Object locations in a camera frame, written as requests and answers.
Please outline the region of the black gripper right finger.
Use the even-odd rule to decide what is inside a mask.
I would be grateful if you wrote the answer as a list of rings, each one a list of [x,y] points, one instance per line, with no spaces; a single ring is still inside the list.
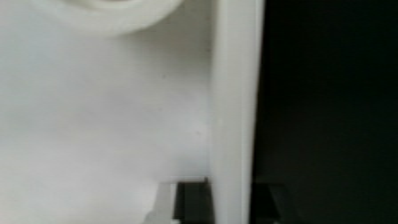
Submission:
[[[254,224],[291,224],[287,191],[280,184],[257,183],[252,199]]]

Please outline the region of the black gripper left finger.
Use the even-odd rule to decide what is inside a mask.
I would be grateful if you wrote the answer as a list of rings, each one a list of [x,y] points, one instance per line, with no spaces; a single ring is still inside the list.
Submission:
[[[213,196],[206,181],[160,184],[144,224],[213,224]]]

